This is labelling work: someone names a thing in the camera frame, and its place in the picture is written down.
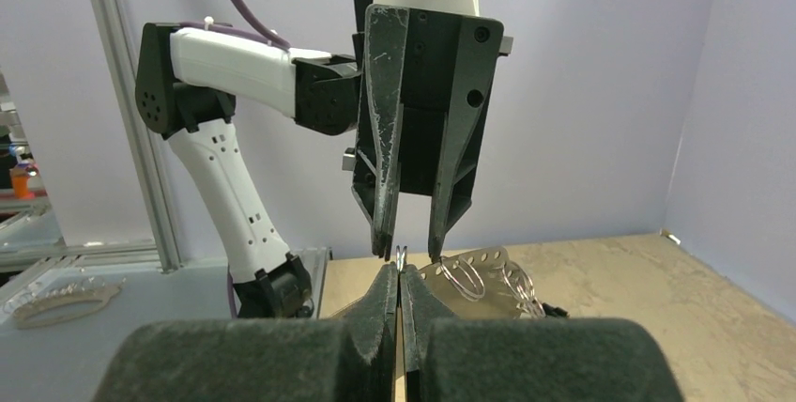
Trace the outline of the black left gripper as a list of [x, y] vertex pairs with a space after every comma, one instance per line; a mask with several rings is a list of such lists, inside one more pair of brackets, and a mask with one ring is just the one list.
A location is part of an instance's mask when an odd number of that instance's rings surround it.
[[402, 193], [430, 199], [428, 254], [472, 205], [503, 23], [355, 0], [360, 112], [353, 193], [389, 261]]

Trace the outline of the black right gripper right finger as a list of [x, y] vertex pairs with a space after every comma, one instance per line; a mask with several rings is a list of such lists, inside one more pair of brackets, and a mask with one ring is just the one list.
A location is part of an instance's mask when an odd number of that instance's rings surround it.
[[409, 401], [684, 399], [658, 342], [629, 319], [463, 319], [415, 266], [399, 282]]

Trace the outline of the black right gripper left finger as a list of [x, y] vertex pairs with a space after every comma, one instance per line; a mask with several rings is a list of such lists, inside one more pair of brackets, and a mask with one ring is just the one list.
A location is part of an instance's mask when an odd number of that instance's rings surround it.
[[391, 401], [398, 271], [344, 317], [163, 321], [135, 330], [96, 401]]

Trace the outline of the silver split keyring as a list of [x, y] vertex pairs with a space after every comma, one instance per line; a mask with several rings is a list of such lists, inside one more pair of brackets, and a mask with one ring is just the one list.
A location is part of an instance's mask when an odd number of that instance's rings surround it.
[[404, 271], [406, 265], [407, 247], [405, 245], [397, 245], [395, 250], [395, 265], [399, 273]]

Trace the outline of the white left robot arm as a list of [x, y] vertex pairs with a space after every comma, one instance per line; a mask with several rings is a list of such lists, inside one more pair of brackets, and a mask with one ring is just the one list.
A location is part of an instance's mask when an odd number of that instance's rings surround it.
[[147, 23], [134, 98], [188, 170], [222, 240], [242, 318], [307, 317], [312, 283], [270, 220], [237, 139], [237, 99], [301, 128], [356, 134], [352, 193], [374, 255], [393, 251], [401, 193], [430, 200], [427, 252], [470, 209], [502, 22], [480, 0], [354, 0], [353, 55], [301, 49], [256, 23]]

